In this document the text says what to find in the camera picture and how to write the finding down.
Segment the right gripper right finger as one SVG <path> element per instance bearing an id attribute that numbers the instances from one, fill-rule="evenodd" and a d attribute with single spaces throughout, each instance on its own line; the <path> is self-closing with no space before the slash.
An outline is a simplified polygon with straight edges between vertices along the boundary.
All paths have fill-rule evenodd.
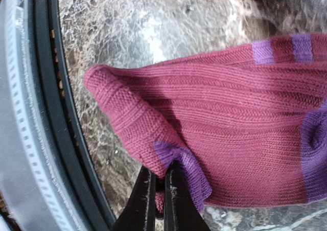
<path id="1" fill-rule="evenodd" d="M 210 231 L 197 211 L 178 161 L 173 161 L 165 176 L 164 230 Z"/>

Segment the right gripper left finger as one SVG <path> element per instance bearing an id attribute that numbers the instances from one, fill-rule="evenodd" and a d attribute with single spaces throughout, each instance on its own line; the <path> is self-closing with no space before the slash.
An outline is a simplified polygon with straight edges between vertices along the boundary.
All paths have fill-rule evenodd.
<path id="1" fill-rule="evenodd" d="M 155 230 L 156 176 L 141 167 L 129 200 L 118 217 L 112 231 L 154 231 Z"/>

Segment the magenta purple sock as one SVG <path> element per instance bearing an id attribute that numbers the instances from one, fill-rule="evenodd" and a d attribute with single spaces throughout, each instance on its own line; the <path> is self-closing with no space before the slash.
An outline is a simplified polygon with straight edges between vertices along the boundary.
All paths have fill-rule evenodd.
<path id="1" fill-rule="evenodd" d="M 137 69 L 98 64 L 84 84 L 128 154 L 159 180 L 179 161 L 198 211 L 326 198 L 324 34 Z"/>

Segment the black front rail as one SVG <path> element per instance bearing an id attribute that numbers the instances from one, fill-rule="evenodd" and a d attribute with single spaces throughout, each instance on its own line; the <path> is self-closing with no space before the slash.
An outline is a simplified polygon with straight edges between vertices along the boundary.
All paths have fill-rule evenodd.
<path id="1" fill-rule="evenodd" d="M 60 28 L 58 0 L 30 0 L 33 57 L 36 59 L 46 128 L 68 199 L 90 230 L 110 230 L 115 216 L 104 195 L 75 108 Z"/>

